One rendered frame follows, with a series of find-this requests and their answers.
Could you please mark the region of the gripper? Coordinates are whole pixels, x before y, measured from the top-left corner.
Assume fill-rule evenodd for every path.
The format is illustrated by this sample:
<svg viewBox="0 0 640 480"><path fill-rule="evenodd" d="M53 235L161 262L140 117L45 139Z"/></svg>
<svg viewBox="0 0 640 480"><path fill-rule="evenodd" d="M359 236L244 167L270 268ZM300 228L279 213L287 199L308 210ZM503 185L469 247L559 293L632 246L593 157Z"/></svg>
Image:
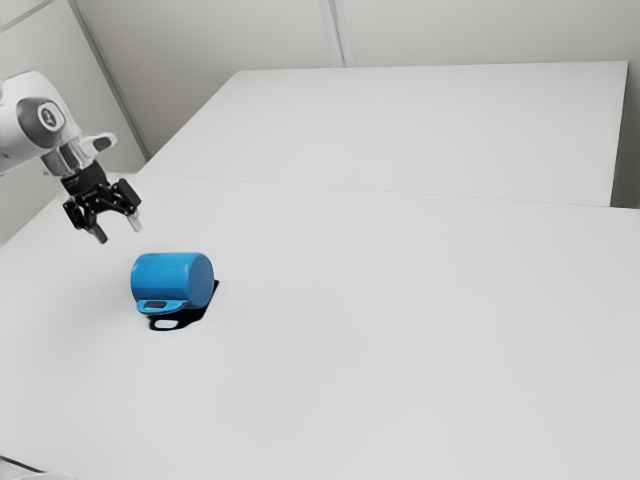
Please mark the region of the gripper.
<svg viewBox="0 0 640 480"><path fill-rule="evenodd" d="M105 244L108 236L98 224L98 215L100 210L119 208L132 229L142 231L139 214L142 201L125 178L111 184L103 168L91 164L77 174L63 178L61 183L69 196L63 209L76 230L84 230L100 244Z"/></svg>

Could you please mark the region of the blue mug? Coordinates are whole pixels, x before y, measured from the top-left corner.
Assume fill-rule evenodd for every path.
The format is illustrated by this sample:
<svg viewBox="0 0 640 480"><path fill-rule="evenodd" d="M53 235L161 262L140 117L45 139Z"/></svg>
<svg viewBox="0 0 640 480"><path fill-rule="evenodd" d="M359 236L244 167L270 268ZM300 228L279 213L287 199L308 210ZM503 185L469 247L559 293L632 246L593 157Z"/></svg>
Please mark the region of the blue mug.
<svg viewBox="0 0 640 480"><path fill-rule="evenodd" d="M201 309L213 296L214 270L198 252L148 253L131 270L130 288L143 315Z"/></svg>

